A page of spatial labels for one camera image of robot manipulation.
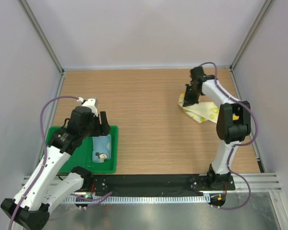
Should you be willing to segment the yellow green patterned towel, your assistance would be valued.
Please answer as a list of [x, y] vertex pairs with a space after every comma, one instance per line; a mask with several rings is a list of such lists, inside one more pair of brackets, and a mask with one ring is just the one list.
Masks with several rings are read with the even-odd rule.
[[200, 97], [199, 103], [195, 103], [189, 106], [183, 106], [184, 96], [185, 93], [180, 94], [178, 105], [186, 113], [186, 115], [188, 115], [198, 123], [209, 120], [216, 124], [219, 115], [219, 102], [230, 104], [234, 103], [232, 100], [228, 100], [228, 98], [225, 98], [224, 100], [219, 100], [216, 96], [203, 96]]

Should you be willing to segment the blue polka dot towel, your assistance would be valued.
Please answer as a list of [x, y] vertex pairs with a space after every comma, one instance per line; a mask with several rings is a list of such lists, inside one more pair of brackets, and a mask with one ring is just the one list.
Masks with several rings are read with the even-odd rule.
[[111, 159], [111, 135], [92, 137], [94, 163], [104, 163]]

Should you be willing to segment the green plastic tray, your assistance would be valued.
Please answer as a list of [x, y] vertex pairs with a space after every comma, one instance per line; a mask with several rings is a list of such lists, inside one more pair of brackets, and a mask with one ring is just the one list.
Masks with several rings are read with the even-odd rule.
[[118, 127], [111, 126], [109, 135], [110, 138], [85, 138], [58, 173], [70, 173], [76, 166], [92, 173], [114, 173], [117, 168]]

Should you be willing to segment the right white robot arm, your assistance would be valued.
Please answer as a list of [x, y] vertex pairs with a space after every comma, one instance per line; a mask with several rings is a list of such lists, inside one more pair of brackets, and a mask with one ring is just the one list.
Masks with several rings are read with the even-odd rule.
[[190, 111], [199, 106], [200, 96], [208, 96], [218, 109], [216, 133], [220, 139], [216, 157], [209, 165], [207, 176], [201, 180], [209, 190], [223, 190], [230, 184], [232, 164], [238, 146], [251, 132], [250, 104], [232, 96], [215, 75], [204, 73], [203, 67], [190, 70], [190, 83], [186, 84], [182, 107]]

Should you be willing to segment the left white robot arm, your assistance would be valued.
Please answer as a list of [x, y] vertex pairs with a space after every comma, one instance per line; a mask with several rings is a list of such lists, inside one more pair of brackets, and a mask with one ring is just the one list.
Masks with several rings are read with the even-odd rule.
[[77, 190], [88, 191], [92, 186], [92, 173], [80, 166], [74, 167], [55, 187], [50, 184], [85, 138], [106, 136], [109, 131], [105, 111], [96, 115], [87, 106], [73, 109], [71, 117], [52, 133], [42, 160], [26, 184], [14, 198], [5, 198], [1, 203], [11, 222], [28, 230], [41, 230], [51, 212], [66, 197]]

